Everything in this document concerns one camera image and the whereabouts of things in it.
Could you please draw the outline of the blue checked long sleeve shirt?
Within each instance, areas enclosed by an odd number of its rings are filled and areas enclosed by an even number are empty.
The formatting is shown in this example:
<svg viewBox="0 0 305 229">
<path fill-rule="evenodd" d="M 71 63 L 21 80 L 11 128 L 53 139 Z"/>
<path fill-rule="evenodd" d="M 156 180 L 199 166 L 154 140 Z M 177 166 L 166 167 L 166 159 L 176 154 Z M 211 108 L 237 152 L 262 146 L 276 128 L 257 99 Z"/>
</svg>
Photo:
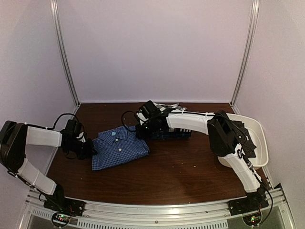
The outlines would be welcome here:
<svg viewBox="0 0 305 229">
<path fill-rule="evenodd" d="M 100 132 L 92 142 L 97 152 L 92 156 L 93 171 L 126 164 L 150 152 L 146 142 L 136 137 L 135 126 Z"/>
</svg>

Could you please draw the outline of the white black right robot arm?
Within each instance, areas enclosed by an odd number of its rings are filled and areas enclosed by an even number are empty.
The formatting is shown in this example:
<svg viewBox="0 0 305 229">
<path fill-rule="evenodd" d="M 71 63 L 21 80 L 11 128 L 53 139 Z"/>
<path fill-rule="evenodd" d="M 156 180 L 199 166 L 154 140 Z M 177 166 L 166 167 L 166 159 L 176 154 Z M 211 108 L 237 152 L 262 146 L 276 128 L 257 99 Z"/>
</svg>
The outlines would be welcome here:
<svg viewBox="0 0 305 229">
<path fill-rule="evenodd" d="M 198 113 L 169 107 L 142 107 L 136 118 L 136 133 L 142 139 L 171 128 L 208 135 L 211 151 L 240 179 L 246 193 L 246 209 L 253 211 L 266 204 L 267 185 L 256 169 L 268 163 L 269 155 L 265 134 L 258 121 L 225 111 Z"/>
</svg>

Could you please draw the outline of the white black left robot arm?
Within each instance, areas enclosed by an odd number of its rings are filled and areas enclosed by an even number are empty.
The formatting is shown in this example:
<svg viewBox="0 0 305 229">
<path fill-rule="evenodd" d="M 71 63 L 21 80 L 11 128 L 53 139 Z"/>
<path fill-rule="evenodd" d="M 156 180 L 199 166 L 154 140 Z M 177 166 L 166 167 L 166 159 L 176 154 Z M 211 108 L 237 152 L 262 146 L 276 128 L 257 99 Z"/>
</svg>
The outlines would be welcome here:
<svg viewBox="0 0 305 229">
<path fill-rule="evenodd" d="M 0 163 L 9 174 L 44 195 L 46 203 L 58 212 L 64 212 L 70 206 L 63 187 L 30 162 L 26 153 L 31 146 L 60 148 L 65 153 L 73 152 L 78 160 L 84 160 L 97 153 L 93 142 L 87 138 L 83 125 L 73 119 L 60 131 L 13 121 L 6 121 L 0 131 Z"/>
</svg>

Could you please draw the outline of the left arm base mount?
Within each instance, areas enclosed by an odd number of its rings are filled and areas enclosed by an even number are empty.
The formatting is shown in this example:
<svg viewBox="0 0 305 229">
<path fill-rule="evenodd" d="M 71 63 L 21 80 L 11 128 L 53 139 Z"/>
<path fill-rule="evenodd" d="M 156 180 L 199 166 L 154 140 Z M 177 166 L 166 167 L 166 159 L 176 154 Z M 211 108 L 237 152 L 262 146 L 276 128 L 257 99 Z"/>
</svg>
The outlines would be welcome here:
<svg viewBox="0 0 305 229">
<path fill-rule="evenodd" d="M 83 215 L 85 202 L 70 198 L 55 199 L 46 197 L 43 206 L 47 209 L 64 213 L 66 215 L 81 217 Z"/>
</svg>

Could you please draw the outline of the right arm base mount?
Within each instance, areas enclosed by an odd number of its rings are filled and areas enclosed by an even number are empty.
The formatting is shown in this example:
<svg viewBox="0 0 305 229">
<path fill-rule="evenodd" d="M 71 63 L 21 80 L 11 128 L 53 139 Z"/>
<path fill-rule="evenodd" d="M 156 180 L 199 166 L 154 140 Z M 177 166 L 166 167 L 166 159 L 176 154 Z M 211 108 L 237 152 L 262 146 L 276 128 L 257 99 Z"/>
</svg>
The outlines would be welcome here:
<svg viewBox="0 0 305 229">
<path fill-rule="evenodd" d="M 269 206 L 267 200 L 262 202 L 257 202 L 256 200 L 250 198 L 240 198 L 228 201 L 228 207 L 230 210 L 231 216 L 245 214 L 250 212 L 257 212 L 262 208 Z"/>
</svg>

